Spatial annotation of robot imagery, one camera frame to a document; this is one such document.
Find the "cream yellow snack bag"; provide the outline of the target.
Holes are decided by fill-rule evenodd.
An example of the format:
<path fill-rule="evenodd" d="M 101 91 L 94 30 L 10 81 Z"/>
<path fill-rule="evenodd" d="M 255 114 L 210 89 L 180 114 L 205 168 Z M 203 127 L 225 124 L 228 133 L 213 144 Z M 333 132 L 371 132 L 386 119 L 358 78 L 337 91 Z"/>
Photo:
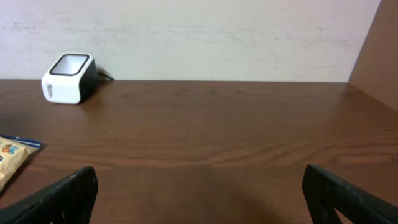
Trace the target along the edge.
<path fill-rule="evenodd" d="M 1 190 L 25 160 L 41 148 L 40 141 L 1 135 Z"/>

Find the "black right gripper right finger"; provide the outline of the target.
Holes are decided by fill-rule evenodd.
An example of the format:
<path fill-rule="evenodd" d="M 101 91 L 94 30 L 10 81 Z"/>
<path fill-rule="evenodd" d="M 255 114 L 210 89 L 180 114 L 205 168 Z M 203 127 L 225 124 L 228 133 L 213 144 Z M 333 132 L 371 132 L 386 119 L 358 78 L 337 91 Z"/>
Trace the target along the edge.
<path fill-rule="evenodd" d="M 338 213 L 353 223 L 397 223 L 397 206 L 318 165 L 306 166 L 302 190 L 314 223 L 340 224 Z"/>

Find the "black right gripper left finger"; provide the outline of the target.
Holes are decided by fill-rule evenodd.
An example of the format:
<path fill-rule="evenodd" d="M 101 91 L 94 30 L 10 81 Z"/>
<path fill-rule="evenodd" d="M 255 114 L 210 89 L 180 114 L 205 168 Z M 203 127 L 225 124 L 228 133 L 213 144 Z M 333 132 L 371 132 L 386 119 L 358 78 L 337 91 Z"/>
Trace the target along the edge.
<path fill-rule="evenodd" d="M 1 209 L 1 223 L 90 222 L 98 193 L 98 179 L 92 166 L 42 188 Z"/>

